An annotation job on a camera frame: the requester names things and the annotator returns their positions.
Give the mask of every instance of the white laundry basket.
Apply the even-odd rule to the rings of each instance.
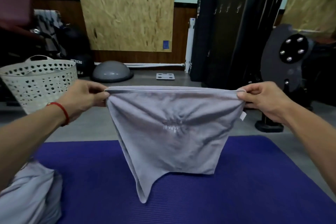
[[[27,114],[57,100],[77,79],[74,61],[43,57],[47,59],[32,61],[30,57],[0,68],[0,77]]]

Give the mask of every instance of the red string bracelet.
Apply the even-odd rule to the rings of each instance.
[[[57,105],[58,107],[60,107],[62,109],[62,111],[64,112],[64,115],[65,115],[65,123],[63,125],[61,125],[61,127],[64,127],[66,125],[68,125],[70,123],[70,118],[69,118],[69,115],[68,115],[68,112],[65,110],[65,108],[60,104],[60,103],[57,103],[57,102],[51,102],[48,105]]]

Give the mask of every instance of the purple yoga mat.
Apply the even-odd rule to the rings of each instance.
[[[142,204],[118,141],[45,143],[63,176],[59,224],[336,223],[336,204],[271,140],[229,137],[214,175],[168,174]]]

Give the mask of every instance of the person's left hand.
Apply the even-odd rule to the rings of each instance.
[[[105,99],[110,94],[105,89],[107,87],[98,82],[76,80],[56,102],[68,112],[70,121],[74,121],[93,106],[106,106]]]

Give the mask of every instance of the crumpled gray clothing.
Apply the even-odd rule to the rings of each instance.
[[[145,203],[168,172],[213,174],[234,122],[240,90],[174,86],[115,86],[107,107]]]
[[[62,177],[30,160],[0,193],[0,223],[55,224],[61,217]]]

